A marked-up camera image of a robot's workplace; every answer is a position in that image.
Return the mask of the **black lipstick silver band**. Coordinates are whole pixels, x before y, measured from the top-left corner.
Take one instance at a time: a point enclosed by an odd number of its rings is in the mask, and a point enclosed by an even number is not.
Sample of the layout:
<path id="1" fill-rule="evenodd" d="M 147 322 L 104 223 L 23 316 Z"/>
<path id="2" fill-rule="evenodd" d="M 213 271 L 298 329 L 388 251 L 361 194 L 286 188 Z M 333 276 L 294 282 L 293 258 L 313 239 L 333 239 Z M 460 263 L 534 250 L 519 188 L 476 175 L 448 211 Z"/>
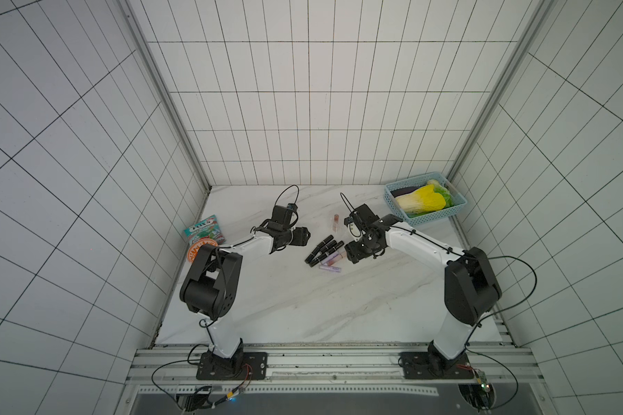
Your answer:
<path id="1" fill-rule="evenodd" d="M 314 260 L 316 256 L 318 255 L 320 249 L 321 249 L 321 246 L 316 246 L 313 249 L 313 251 L 306 257 L 305 262 L 309 264 L 312 260 Z"/>

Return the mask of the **black lipstick gold band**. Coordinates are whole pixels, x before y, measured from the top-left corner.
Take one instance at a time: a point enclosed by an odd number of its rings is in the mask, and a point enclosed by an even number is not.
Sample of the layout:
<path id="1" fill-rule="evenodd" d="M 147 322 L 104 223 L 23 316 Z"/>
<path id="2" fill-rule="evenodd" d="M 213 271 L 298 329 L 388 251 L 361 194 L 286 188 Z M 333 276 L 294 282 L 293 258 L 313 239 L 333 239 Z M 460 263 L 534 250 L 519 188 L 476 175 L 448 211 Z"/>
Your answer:
<path id="1" fill-rule="evenodd" d="M 324 238 L 320 243 L 318 243 L 318 248 L 323 248 L 325 247 L 327 244 L 329 244 L 332 240 L 333 240 L 334 236 L 328 235 L 326 238 Z"/>

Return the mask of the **green toy vegetable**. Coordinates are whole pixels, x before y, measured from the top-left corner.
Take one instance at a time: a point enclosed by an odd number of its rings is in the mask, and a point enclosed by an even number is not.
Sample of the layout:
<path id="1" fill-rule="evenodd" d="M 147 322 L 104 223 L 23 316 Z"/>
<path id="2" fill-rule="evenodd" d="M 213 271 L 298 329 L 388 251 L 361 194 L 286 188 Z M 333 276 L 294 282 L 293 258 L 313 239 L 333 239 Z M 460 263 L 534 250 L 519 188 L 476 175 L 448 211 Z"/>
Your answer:
<path id="1" fill-rule="evenodd" d="M 453 197 L 449 190 L 442 186 L 441 183 L 435 179 L 431 179 L 427 182 L 427 185 L 431 185 L 434 188 L 434 193 L 441 195 L 445 200 L 445 209 L 453 207 Z"/>

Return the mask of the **clear acrylic lipstick organizer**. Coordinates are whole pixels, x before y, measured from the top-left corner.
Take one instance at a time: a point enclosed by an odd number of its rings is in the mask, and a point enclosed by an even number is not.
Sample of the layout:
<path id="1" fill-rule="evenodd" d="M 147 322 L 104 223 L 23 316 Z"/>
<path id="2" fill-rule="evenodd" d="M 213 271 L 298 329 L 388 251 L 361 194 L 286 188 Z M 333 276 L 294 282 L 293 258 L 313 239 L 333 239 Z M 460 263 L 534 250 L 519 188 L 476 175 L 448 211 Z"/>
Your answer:
<path id="1" fill-rule="evenodd" d="M 379 217 L 367 204 L 355 207 L 347 215 L 339 215 L 339 230 L 337 233 L 332 231 L 334 240 L 344 242 L 357 241 L 365 237 L 367 234 L 380 235 L 389 230 L 390 225 L 384 221 L 384 218 Z M 348 230 L 344 226 L 344 219 L 351 217 L 354 221 L 355 230 Z"/>

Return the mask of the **green snack packet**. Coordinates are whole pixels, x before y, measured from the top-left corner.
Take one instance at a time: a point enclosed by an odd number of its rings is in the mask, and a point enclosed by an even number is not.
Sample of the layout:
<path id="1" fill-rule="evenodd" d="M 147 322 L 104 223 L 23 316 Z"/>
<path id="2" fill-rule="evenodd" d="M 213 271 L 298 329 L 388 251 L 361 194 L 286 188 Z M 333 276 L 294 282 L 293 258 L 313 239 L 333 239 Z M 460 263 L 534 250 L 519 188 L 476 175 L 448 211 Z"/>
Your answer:
<path id="1" fill-rule="evenodd" d="M 194 244 L 200 239 L 210 239 L 221 245 L 226 240 L 215 215 L 211 215 L 199 223 L 186 228 L 184 235 L 190 244 Z"/>

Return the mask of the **light blue plastic basket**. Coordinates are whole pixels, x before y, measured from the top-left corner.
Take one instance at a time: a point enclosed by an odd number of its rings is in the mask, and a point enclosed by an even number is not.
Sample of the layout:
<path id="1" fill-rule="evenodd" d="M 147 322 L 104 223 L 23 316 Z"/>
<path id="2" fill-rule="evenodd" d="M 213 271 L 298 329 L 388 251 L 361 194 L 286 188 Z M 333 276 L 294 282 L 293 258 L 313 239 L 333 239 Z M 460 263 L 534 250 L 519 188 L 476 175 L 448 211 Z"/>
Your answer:
<path id="1" fill-rule="evenodd" d="M 384 199 L 392 213 L 411 226 L 457 215 L 467 205 L 464 195 L 439 172 L 386 184 Z"/>

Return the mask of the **black silver-band lipstick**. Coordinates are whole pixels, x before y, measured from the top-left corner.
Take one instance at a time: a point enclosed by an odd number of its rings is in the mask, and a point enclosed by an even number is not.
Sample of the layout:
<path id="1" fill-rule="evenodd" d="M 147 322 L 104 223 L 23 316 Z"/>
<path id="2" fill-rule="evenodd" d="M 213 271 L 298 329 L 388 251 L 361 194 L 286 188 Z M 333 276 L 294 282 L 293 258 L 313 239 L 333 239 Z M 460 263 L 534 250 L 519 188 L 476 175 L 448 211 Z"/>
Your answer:
<path id="1" fill-rule="evenodd" d="M 313 267 L 313 266 L 316 266 L 318 264 L 323 264 L 327 260 L 328 257 L 329 257 L 329 254 L 327 252 L 324 252 L 324 253 L 320 254 L 320 256 L 318 256 L 317 258 L 312 260 L 310 262 L 310 266 Z"/>
<path id="2" fill-rule="evenodd" d="M 310 262 L 310 266 L 316 266 L 323 259 L 327 258 L 327 250 L 321 250 L 319 254 Z"/>

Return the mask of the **black gold-band lipstick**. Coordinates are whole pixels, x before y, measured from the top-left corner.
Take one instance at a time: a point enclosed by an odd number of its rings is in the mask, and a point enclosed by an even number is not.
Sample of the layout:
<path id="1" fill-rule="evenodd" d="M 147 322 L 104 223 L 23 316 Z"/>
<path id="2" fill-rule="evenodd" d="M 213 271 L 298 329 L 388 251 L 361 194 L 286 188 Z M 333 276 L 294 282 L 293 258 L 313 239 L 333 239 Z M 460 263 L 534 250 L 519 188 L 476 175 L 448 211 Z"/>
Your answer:
<path id="1" fill-rule="evenodd" d="M 337 243 L 337 245 L 332 247 L 332 249 L 330 249 L 327 253 L 328 254 L 333 254 L 334 252 L 337 252 L 343 246 L 344 246 L 344 241 L 340 241 L 340 242 Z"/>
<path id="2" fill-rule="evenodd" d="M 332 240 L 331 242 L 329 242 L 326 246 L 322 248 L 321 252 L 330 252 L 330 250 L 334 249 L 336 246 L 337 246 L 337 241 Z"/>

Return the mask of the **aluminium mounting rail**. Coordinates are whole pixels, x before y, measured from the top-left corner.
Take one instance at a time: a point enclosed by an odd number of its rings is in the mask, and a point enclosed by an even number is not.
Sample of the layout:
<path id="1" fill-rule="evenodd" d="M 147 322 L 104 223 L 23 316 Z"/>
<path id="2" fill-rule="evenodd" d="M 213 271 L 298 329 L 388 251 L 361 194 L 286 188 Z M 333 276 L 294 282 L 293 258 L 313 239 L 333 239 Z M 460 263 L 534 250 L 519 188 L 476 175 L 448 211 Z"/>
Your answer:
<path id="1" fill-rule="evenodd" d="M 126 383 L 141 393 L 185 394 L 211 386 L 226 394 L 240 384 L 248 394 L 410 394 L 438 397 L 442 387 L 476 383 L 481 374 L 495 387 L 543 383 L 529 349 L 503 343 L 474 346 L 465 368 L 440 379 L 424 373 L 423 343 L 251 344 L 245 347 L 252 375 L 197 378 L 202 349 L 190 346 L 137 352 Z"/>

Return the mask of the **dark purple toy eggplant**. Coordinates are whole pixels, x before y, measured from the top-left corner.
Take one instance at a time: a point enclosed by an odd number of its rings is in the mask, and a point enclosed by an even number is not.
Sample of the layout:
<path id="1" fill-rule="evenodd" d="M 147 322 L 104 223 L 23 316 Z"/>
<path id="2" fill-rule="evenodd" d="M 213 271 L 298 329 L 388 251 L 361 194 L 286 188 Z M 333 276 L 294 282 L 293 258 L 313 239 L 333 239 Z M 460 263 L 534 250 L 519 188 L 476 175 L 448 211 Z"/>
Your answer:
<path id="1" fill-rule="evenodd" d="M 415 190 L 418 190 L 418 187 L 412 186 L 412 187 L 406 187 L 406 188 L 398 188 L 398 190 L 391 190 L 391 195 L 396 198 L 396 197 L 400 197 L 403 195 L 409 195 L 411 193 L 414 193 Z"/>

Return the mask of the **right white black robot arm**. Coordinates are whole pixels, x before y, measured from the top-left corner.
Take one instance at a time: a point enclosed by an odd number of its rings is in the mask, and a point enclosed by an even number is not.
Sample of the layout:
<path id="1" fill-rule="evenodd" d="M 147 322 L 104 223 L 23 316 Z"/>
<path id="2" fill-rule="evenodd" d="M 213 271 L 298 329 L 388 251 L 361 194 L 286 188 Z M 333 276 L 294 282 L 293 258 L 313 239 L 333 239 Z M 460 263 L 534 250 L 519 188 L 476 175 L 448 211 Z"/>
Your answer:
<path id="1" fill-rule="evenodd" d="M 442 273 L 446 306 L 443 324 L 422 359 L 401 356 L 401 363 L 413 377 L 441 379 L 458 373 L 459 366 L 467 361 L 472 334 L 502 297 L 487 254 L 477 247 L 461 250 L 444 244 L 392 214 L 376 215 L 365 204 L 351 209 L 344 224 L 358 232 L 356 240 L 345 246 L 351 263 L 377 259 L 391 248 Z"/>

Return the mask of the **yellow toy napa cabbage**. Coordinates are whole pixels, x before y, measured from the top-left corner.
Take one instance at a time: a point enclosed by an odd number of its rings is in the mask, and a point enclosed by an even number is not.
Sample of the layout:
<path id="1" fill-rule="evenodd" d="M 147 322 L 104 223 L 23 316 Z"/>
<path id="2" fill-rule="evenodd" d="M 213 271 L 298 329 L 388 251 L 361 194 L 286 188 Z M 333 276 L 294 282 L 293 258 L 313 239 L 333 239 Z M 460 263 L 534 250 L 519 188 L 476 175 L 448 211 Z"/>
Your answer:
<path id="1" fill-rule="evenodd" d="M 434 193 L 431 185 L 420 187 L 409 195 L 396 197 L 396 203 L 408 216 L 437 212 L 445 208 L 444 198 Z"/>

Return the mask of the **orange white patterned bowl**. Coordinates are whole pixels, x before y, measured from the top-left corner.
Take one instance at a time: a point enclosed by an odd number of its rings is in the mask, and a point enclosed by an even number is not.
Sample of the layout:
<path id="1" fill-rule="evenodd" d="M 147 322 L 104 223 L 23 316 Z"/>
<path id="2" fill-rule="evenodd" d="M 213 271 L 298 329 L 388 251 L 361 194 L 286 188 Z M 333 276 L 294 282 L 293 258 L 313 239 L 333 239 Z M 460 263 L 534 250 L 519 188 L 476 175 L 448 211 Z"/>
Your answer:
<path id="1" fill-rule="evenodd" d="M 200 238 L 198 240 L 192 241 L 186 254 L 187 261 L 189 263 L 193 263 L 195 258 L 197 257 L 198 251 L 201 247 L 204 246 L 217 247 L 218 243 L 211 238 Z"/>

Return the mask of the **pink translucent lipstick tube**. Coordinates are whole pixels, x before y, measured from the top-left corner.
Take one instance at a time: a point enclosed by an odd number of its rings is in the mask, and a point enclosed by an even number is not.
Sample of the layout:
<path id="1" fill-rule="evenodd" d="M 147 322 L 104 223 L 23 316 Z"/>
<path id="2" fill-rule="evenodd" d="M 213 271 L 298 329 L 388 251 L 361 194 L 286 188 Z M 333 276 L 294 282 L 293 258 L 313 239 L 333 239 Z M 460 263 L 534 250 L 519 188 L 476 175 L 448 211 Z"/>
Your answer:
<path id="1" fill-rule="evenodd" d="M 332 262 L 340 261 L 346 257 L 346 251 L 339 252 L 333 259 Z"/>

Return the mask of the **lilac lipstick tube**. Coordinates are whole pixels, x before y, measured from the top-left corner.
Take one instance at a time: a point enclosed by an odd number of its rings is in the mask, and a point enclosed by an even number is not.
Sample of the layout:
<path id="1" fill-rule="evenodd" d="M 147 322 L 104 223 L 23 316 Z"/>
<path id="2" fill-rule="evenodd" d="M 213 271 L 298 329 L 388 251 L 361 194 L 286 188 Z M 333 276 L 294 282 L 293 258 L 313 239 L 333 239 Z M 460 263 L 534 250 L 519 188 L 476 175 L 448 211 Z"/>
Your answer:
<path id="1" fill-rule="evenodd" d="M 342 269 L 336 266 L 319 266 L 320 270 L 329 271 L 330 273 L 341 273 Z"/>
<path id="2" fill-rule="evenodd" d="M 332 259 L 338 254 L 339 252 L 334 252 L 331 256 L 329 256 L 327 258 L 327 260 L 322 264 L 324 266 L 331 266 L 334 262 L 332 262 Z"/>

